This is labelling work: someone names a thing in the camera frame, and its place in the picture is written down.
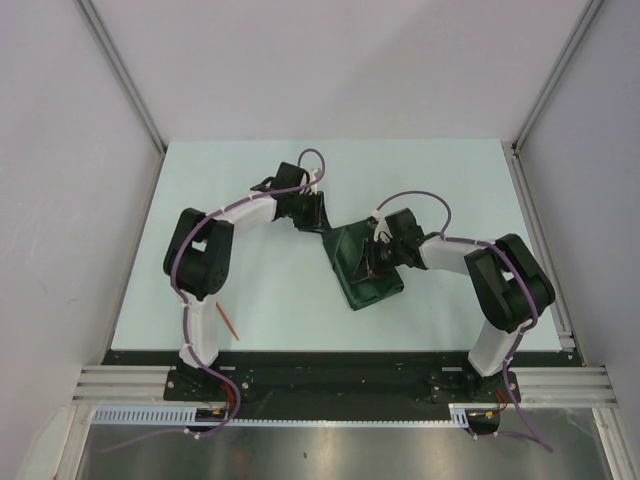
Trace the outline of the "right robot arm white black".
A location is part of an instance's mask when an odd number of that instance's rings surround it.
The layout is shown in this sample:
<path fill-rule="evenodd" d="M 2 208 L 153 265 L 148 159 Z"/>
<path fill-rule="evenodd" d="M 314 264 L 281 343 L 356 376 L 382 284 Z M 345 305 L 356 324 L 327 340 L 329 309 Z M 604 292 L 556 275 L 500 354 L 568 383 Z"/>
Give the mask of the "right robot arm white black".
<path fill-rule="evenodd" d="M 524 335 L 555 301 L 549 278 L 518 235 L 486 241 L 426 234 L 407 208 L 363 221 L 358 257 L 346 269 L 346 284 L 394 282 L 399 266 L 470 279 L 485 317 L 467 356 L 472 369 L 461 376 L 462 391 L 473 401 L 484 401 L 496 391 L 495 375 L 509 366 Z"/>

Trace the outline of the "dark green cloth napkin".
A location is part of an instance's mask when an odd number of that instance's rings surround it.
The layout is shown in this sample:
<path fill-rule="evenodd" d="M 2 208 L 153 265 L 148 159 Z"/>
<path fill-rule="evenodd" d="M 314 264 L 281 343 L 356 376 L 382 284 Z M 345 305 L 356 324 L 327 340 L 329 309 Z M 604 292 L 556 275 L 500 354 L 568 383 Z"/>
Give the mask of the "dark green cloth napkin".
<path fill-rule="evenodd" d="M 404 290 L 393 265 L 374 241 L 376 222 L 367 218 L 321 234 L 322 244 L 349 307 L 358 311 Z"/>

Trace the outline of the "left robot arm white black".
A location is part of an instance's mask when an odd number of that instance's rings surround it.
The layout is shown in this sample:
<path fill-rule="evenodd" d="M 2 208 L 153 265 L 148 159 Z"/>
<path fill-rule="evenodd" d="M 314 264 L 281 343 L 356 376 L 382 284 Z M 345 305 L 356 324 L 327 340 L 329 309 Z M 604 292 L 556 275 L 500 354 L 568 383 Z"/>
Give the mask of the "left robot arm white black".
<path fill-rule="evenodd" d="M 242 199 L 206 213 L 182 211 L 163 261 L 163 271 L 182 301 L 181 361 L 192 367 L 186 387 L 197 398 L 214 397 L 221 376 L 209 368 L 219 354 L 217 326 L 208 304 L 225 284 L 236 237 L 257 226 L 289 219 L 302 232 L 322 233 L 330 224 L 324 193 L 318 189 L 325 169 L 283 162 L 275 175 Z"/>

